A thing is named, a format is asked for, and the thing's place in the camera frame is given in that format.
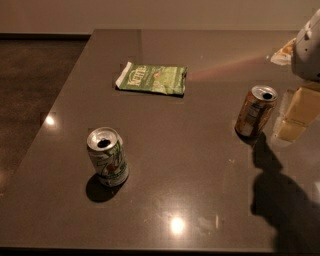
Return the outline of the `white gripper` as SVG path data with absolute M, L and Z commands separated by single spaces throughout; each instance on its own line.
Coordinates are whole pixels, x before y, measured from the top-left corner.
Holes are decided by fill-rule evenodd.
M 276 65 L 290 65 L 292 72 L 304 80 L 320 80 L 320 9 L 293 38 L 276 51 L 270 61 Z M 320 115 L 320 83 L 309 82 L 293 94 L 276 136 L 296 141 Z

